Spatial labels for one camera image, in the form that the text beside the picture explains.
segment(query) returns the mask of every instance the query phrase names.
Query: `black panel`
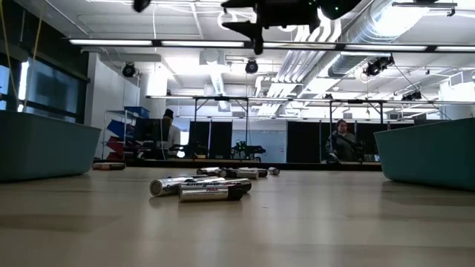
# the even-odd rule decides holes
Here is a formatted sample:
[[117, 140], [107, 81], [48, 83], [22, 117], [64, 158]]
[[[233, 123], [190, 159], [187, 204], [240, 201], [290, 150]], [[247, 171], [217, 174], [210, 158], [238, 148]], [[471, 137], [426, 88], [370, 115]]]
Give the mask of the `black panel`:
[[377, 154], [374, 133], [387, 131], [387, 124], [358, 123], [358, 142], [363, 146], [364, 154]]
[[190, 122], [190, 142], [198, 142], [200, 145], [209, 148], [209, 122]]
[[319, 162], [318, 140], [318, 122], [287, 122], [287, 162]]
[[407, 128], [407, 127], [412, 127], [414, 126], [413, 123], [394, 123], [394, 124], [389, 124], [390, 130], [396, 130], [396, 129], [402, 129], [402, 128]]
[[212, 122], [209, 139], [210, 159], [230, 159], [232, 145], [232, 122]]

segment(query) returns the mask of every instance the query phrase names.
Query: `teal bin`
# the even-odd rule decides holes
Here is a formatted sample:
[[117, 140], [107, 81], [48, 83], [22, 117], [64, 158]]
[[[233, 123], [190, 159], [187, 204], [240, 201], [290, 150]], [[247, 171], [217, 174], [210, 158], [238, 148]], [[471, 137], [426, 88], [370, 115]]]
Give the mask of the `teal bin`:
[[0, 182], [83, 174], [100, 129], [29, 113], [0, 111]]
[[475, 191], [475, 119], [375, 133], [384, 175]]

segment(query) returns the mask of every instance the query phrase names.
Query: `fluorescent light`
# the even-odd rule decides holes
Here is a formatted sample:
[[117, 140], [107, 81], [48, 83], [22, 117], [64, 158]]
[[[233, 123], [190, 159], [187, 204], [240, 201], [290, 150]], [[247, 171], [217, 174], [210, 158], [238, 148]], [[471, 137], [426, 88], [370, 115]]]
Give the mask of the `fluorescent light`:
[[287, 98], [276, 98], [276, 97], [249, 97], [249, 101], [290, 101], [291, 99]]
[[296, 102], [330, 102], [330, 99], [293, 99]]
[[162, 46], [178, 47], [244, 47], [244, 42], [162, 41]]
[[304, 42], [264, 42], [264, 48], [286, 48], [286, 49], [335, 49], [335, 44], [304, 43]]
[[22, 63], [22, 74], [20, 76], [20, 88], [18, 92], [18, 98], [24, 100], [27, 93], [27, 78], [28, 78], [28, 67], [30, 64], [28, 62]]
[[391, 53], [382, 53], [382, 52], [341, 52], [342, 56], [391, 56]]
[[71, 39], [72, 45], [98, 45], [98, 46], [152, 46], [151, 40], [101, 40], [101, 39]]
[[147, 96], [149, 99], [193, 99], [193, 96]]
[[347, 44], [346, 50], [400, 50], [400, 51], [424, 51], [428, 47], [424, 45], [392, 45], [392, 44]]
[[474, 46], [441, 46], [437, 47], [439, 52], [475, 52]]

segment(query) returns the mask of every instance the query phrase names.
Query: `light fixture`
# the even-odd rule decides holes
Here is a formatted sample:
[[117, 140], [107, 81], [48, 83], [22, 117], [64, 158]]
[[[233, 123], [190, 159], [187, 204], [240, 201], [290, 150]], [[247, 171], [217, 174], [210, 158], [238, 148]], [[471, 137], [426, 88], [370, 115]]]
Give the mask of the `light fixture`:
[[255, 61], [255, 59], [249, 59], [249, 61], [246, 64], [246, 73], [247, 74], [254, 74], [257, 73], [259, 70], [259, 65]]
[[475, 52], [475, 46], [439, 46], [436, 48], [438, 52]]
[[148, 99], [193, 99], [193, 96], [147, 96]]
[[162, 41], [164, 47], [244, 47], [244, 42]]
[[72, 45], [93, 46], [152, 46], [151, 40], [106, 40], [106, 39], [71, 39]]
[[296, 102], [329, 102], [328, 99], [293, 99]]
[[132, 78], [135, 75], [135, 63], [133, 62], [127, 62], [125, 63], [125, 67], [122, 70], [122, 75], [126, 78]]
[[321, 49], [321, 50], [332, 50], [335, 49], [335, 44], [315, 44], [311, 42], [264, 42], [264, 48], [282, 48], [290, 50], [299, 50], [299, 49]]
[[290, 100], [292, 99], [278, 98], [278, 97], [249, 97], [249, 101], [281, 102], [281, 101], [290, 101]]
[[385, 50], [385, 51], [424, 51], [428, 47], [424, 45], [397, 45], [397, 44], [347, 44], [345, 50]]
[[391, 56], [391, 53], [386, 53], [386, 52], [351, 52], [351, 51], [343, 51], [340, 54], [342, 56]]

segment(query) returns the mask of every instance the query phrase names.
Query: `battery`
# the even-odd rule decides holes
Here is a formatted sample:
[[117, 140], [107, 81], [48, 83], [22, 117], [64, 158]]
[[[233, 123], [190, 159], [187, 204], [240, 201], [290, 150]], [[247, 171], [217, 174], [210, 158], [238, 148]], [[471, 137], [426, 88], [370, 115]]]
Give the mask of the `battery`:
[[243, 197], [244, 192], [234, 185], [213, 185], [187, 188], [186, 185], [180, 186], [180, 202], [193, 201], [238, 201]]
[[261, 169], [261, 168], [239, 168], [240, 170], [244, 171], [257, 171], [259, 173], [259, 178], [265, 178], [267, 177], [267, 170], [266, 169]]
[[220, 177], [171, 177], [165, 179], [155, 179], [150, 183], [150, 193], [154, 197], [178, 194], [178, 188], [182, 182], [214, 182], [224, 181]]
[[259, 172], [256, 170], [227, 169], [226, 173], [227, 173], [226, 177], [228, 178], [249, 178], [249, 179], [259, 178]]
[[186, 181], [186, 182], [180, 183], [180, 188], [184, 188], [185, 190], [192, 190], [192, 189], [201, 189], [201, 188], [206, 188], [206, 187], [222, 186], [222, 185], [234, 186], [242, 190], [244, 193], [249, 192], [252, 188], [252, 183], [247, 178], [231, 179], [231, 180], [225, 180], [223, 178], [223, 180], [216, 179], [215, 181], [206, 180], [206, 181], [199, 181], [199, 182]]
[[268, 171], [271, 175], [279, 175], [281, 173], [281, 170], [274, 167], [269, 168]]
[[210, 168], [199, 168], [196, 170], [197, 175], [215, 175], [216, 170], [218, 170], [218, 167], [210, 167]]

